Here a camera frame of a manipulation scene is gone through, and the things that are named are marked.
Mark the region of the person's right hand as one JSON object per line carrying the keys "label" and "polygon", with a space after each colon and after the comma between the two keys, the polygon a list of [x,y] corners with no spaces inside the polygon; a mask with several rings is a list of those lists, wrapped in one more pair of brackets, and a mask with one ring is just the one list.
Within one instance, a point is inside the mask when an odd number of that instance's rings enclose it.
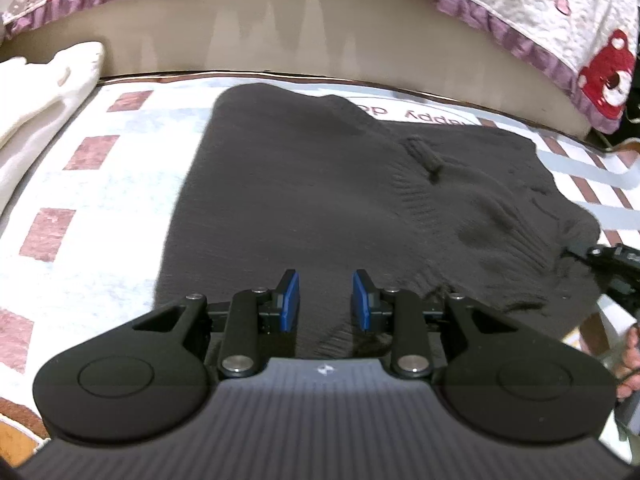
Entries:
{"label": "person's right hand", "polygon": [[640,389],[640,352],[639,326],[634,325],[626,333],[626,339],[620,358],[614,366],[617,377],[616,396],[618,400],[625,400]]}

